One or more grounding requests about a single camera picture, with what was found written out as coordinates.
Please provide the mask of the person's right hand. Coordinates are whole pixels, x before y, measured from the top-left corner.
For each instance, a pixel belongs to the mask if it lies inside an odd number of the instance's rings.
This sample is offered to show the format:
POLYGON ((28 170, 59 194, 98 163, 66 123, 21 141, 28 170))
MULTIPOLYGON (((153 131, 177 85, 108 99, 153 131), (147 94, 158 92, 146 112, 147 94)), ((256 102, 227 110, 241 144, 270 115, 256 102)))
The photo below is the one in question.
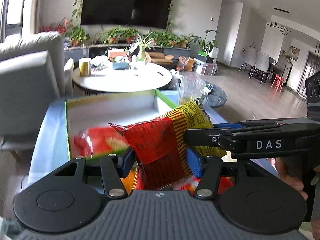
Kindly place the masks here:
POLYGON ((302 197, 304 198, 304 200, 307 200, 308 195, 306 192, 304 192, 304 184, 303 182, 297 178, 297 177, 292 177, 288 174, 287 172, 287 167, 286 165, 281 161, 280 158, 276 158, 275 160, 275 167, 277 169, 278 172, 278 176, 280 178, 280 180, 282 180, 283 182, 285 182, 287 185, 291 186, 293 189, 295 189, 296 191, 298 191, 302 197))

